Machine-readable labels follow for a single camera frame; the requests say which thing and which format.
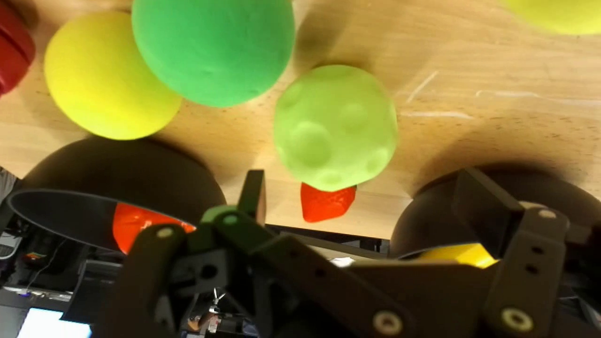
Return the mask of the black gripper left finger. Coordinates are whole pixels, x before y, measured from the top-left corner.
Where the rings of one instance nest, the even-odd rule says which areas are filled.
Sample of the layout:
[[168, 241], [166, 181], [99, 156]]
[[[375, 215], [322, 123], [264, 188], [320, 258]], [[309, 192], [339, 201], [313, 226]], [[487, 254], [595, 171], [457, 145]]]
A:
[[108, 290], [91, 338], [178, 338], [194, 293], [191, 235], [174, 226], [146, 228]]

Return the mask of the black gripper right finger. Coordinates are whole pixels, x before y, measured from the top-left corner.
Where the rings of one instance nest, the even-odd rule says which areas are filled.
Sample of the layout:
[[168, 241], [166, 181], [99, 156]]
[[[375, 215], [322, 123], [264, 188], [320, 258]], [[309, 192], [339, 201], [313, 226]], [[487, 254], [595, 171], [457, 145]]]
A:
[[456, 175], [450, 211], [499, 260], [484, 299], [484, 327], [495, 338], [548, 338], [568, 220], [551, 209], [521, 207], [476, 169]]

